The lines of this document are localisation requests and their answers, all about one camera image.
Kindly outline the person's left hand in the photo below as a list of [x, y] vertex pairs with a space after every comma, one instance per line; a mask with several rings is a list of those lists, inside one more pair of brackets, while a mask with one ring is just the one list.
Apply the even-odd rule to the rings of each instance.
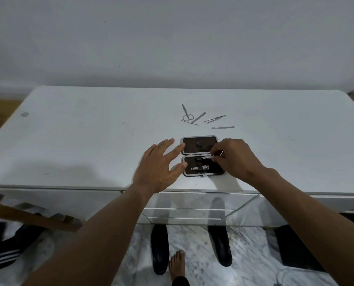
[[185, 144], [181, 143], [170, 152], [157, 155], [157, 145], [153, 144], [145, 151], [132, 180], [133, 186], [141, 187], [149, 194], [164, 191], [174, 183], [166, 182], [167, 169], [170, 170], [170, 163], [179, 156], [185, 147]]

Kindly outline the person's right hand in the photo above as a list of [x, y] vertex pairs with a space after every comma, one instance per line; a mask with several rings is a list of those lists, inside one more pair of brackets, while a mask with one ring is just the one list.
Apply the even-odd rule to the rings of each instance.
[[221, 166], [222, 169], [250, 185], [266, 175], [268, 168], [259, 161], [246, 142], [242, 139], [227, 139], [226, 165]]

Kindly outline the silver manicure tool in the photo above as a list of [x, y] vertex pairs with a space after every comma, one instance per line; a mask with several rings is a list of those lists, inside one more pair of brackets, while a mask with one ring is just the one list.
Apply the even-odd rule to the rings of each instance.
[[212, 159], [215, 156], [222, 156], [222, 154], [224, 153], [224, 151], [218, 151], [217, 153], [215, 153], [214, 155], [206, 155], [206, 156], [202, 156], [201, 158], [203, 160], [207, 160], [207, 159]]

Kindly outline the person's right forearm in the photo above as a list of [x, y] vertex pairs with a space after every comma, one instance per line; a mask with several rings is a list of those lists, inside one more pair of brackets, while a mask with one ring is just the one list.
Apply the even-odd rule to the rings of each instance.
[[354, 286], [354, 223], [262, 167], [247, 181], [288, 222], [339, 286]]

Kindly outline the person's left forearm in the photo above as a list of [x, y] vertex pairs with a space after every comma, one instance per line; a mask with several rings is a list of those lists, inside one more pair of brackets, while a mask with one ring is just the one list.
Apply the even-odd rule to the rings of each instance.
[[157, 186], [133, 183], [91, 217], [22, 286], [111, 286], [140, 214]]

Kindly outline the black open manicure case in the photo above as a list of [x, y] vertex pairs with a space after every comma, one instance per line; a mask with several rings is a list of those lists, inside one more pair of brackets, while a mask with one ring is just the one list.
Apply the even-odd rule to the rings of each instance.
[[[182, 161], [187, 163], [183, 173], [185, 177], [204, 177], [223, 175], [225, 171], [222, 167], [213, 162], [212, 159], [203, 160], [201, 157], [211, 155], [211, 149], [218, 142], [216, 136], [194, 136], [185, 137], [181, 140], [185, 144], [182, 150]], [[208, 165], [208, 171], [191, 171], [190, 168], [199, 165]]]

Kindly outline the silver tweezers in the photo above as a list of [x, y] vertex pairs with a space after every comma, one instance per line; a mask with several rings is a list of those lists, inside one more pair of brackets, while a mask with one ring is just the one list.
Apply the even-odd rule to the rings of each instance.
[[211, 123], [211, 122], [214, 122], [214, 121], [217, 121], [219, 119], [222, 119], [224, 117], [226, 117], [227, 115], [222, 115], [222, 116], [218, 116], [218, 117], [215, 117], [215, 118], [212, 118], [212, 119], [209, 119], [209, 120], [205, 120], [203, 121], [205, 124], [208, 124], [208, 123]]

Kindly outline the small silver scissors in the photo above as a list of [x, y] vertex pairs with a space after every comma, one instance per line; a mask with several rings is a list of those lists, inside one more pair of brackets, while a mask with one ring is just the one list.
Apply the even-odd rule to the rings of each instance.
[[182, 121], [185, 121], [185, 122], [193, 121], [194, 120], [194, 116], [187, 112], [187, 109], [186, 109], [186, 107], [183, 104], [182, 104], [182, 108], [183, 108], [183, 111], [184, 111], [184, 115], [182, 117]]

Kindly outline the black slipper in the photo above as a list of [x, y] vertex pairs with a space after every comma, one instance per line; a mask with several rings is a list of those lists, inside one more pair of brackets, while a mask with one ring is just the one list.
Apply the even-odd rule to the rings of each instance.
[[208, 226], [208, 233], [213, 243], [218, 262], [224, 267], [231, 266], [233, 259], [227, 228], [225, 226], [210, 225]]
[[163, 275], [169, 265], [169, 236], [167, 226], [155, 224], [151, 232], [151, 255], [156, 275]]

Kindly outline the white cabinet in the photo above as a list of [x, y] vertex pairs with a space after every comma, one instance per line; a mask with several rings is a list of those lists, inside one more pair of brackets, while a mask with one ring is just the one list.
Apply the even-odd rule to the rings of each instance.
[[[194, 119], [206, 112], [199, 126], [181, 121], [182, 104]], [[0, 193], [87, 220], [152, 144], [173, 138], [169, 152], [194, 136], [243, 139], [318, 202], [354, 212], [354, 101], [337, 90], [40, 86], [0, 129]]]

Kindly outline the person's bare foot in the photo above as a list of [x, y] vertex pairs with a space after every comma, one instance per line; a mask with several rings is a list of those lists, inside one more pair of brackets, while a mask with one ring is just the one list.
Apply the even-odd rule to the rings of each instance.
[[171, 281], [179, 277], [185, 277], [185, 252], [178, 250], [169, 261], [169, 273]]

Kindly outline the dark flat object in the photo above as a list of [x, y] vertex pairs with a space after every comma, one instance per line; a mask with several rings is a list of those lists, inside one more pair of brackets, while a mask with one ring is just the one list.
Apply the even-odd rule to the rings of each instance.
[[274, 233], [283, 265], [326, 273], [326, 270], [289, 225], [275, 228]]

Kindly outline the brown wooden slat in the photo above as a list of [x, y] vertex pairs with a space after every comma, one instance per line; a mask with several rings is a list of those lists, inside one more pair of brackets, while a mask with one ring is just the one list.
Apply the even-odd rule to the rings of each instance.
[[77, 232], [82, 227], [82, 225], [74, 224], [74, 218], [71, 216], [66, 215], [63, 221], [59, 221], [2, 204], [0, 204], [0, 219], [72, 233]]

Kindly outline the black white-striped garment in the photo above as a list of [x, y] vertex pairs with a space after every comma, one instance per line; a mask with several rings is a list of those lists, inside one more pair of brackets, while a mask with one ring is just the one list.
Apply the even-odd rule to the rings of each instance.
[[0, 269], [14, 263], [46, 230], [44, 227], [24, 224], [11, 238], [3, 240], [6, 228], [7, 223], [0, 221]]

